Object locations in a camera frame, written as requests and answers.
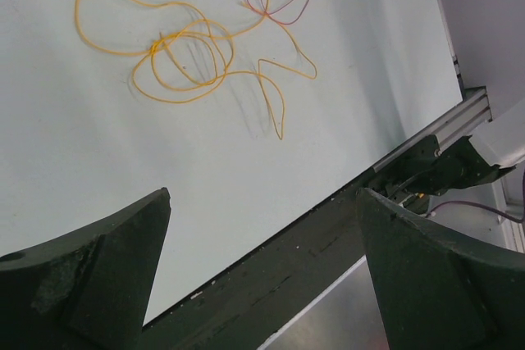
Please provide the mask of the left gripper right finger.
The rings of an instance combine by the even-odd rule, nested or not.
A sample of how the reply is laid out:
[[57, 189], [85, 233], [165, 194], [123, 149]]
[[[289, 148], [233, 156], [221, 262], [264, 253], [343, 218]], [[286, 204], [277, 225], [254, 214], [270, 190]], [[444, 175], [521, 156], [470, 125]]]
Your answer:
[[392, 349], [522, 349], [524, 255], [424, 219], [371, 189], [357, 215]]

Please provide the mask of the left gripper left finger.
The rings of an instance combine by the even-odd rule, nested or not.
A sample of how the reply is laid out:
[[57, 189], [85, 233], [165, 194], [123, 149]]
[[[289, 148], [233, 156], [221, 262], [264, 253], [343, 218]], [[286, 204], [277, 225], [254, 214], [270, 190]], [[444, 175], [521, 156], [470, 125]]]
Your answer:
[[1, 347], [136, 348], [170, 215], [170, 194], [162, 188], [2, 256]]

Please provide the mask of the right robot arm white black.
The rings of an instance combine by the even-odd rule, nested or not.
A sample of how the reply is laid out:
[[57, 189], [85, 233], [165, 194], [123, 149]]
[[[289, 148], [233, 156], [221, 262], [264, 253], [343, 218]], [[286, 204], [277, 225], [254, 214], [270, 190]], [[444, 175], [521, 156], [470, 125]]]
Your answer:
[[429, 134], [382, 167], [365, 186], [392, 199], [399, 192], [439, 196], [490, 184], [524, 161], [524, 101], [443, 148]]

